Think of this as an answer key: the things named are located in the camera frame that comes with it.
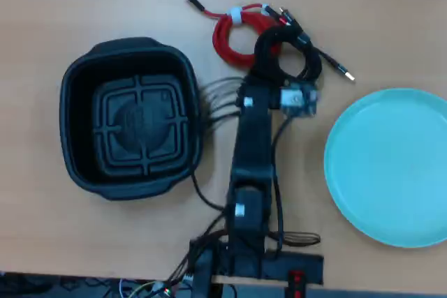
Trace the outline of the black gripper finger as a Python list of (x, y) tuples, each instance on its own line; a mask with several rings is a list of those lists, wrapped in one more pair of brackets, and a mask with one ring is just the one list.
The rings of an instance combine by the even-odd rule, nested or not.
[(274, 52), (274, 31), (262, 33), (254, 47), (254, 64), (250, 69), (250, 74), (257, 78), (272, 79), (272, 63)]

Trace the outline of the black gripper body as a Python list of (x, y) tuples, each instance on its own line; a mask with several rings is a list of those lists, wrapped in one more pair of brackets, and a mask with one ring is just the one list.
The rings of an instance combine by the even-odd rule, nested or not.
[(245, 98), (260, 96), (261, 101), (268, 104), (270, 110), (280, 109), (281, 86), (272, 80), (259, 78), (254, 75), (246, 75), (237, 89), (236, 106), (243, 108)]

